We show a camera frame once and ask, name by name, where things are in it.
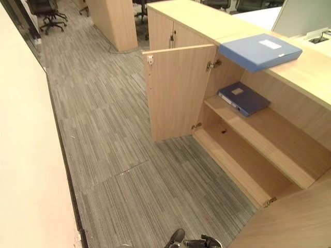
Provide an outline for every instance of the gray carpet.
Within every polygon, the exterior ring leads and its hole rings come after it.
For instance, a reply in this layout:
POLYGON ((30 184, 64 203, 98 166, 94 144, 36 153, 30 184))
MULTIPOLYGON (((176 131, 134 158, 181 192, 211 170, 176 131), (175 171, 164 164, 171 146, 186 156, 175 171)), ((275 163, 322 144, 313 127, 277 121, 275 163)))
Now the gray carpet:
POLYGON ((74 3, 58 4, 68 26, 42 35, 41 60, 89 247, 163 247, 179 227, 228 246, 252 203, 192 137, 152 141, 141 50, 109 51, 74 3))

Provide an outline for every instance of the blue folder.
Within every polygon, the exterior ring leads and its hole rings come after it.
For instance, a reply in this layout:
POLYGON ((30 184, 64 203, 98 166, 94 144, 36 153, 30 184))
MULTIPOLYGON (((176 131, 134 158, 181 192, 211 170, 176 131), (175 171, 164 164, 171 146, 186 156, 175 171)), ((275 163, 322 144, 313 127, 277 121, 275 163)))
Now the blue folder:
POLYGON ((299 58, 302 49, 267 34, 226 42, 218 52, 241 67, 257 72, 299 58))

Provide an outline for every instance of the computer monitor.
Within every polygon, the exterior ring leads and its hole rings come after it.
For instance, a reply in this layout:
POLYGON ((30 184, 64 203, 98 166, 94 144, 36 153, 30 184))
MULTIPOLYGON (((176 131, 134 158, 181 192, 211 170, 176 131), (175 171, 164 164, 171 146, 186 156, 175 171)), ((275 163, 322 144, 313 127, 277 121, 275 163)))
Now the computer monitor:
POLYGON ((287 37, 331 27, 331 0, 286 0, 272 31, 287 37))

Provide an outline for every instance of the cabinet shelf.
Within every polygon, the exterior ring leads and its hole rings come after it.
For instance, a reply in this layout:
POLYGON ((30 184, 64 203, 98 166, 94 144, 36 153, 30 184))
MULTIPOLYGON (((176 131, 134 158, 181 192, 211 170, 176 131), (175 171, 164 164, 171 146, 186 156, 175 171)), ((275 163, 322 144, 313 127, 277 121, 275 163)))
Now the cabinet shelf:
POLYGON ((194 133, 194 138, 256 207, 277 197, 292 184, 224 123, 201 128, 194 133))
POLYGON ((272 109, 246 118, 218 96, 204 102, 300 188, 308 188, 330 168, 331 153, 272 109))

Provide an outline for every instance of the office chair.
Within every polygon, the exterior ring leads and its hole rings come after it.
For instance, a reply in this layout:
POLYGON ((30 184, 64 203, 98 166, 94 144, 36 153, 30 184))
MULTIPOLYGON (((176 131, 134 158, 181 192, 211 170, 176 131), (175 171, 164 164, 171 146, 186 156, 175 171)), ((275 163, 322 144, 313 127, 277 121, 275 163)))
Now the office chair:
POLYGON ((59 27, 61 31, 64 32, 64 29, 59 24, 63 24, 64 26, 67 26, 67 24, 65 22, 54 22, 56 16, 68 21, 65 14, 59 13, 56 0, 27 0, 27 4, 31 14, 44 16, 44 22, 46 19, 48 20, 48 23, 40 27, 41 31, 43 31, 43 28, 46 27, 46 35, 48 35, 48 30, 51 27, 59 27))
POLYGON ((79 14, 82 15, 82 11, 86 11, 86 15, 87 17, 89 16, 89 9, 88 9, 88 6, 82 8, 80 11, 79 11, 79 14))
POLYGON ((282 6, 284 0, 237 0, 236 9, 238 12, 254 11, 259 9, 282 6))
POLYGON ((265 9, 266 0, 237 0, 236 9, 238 12, 248 12, 265 9))
POLYGON ((147 0, 132 0, 132 2, 135 3, 135 4, 140 4, 141 5, 141 12, 134 15, 134 17, 141 16, 141 22, 143 22, 144 16, 147 15, 146 2, 148 2, 148 1, 147 0))
POLYGON ((228 9, 231 5, 231 0, 200 0, 200 3, 204 4, 204 5, 208 5, 212 8, 215 9, 228 9))

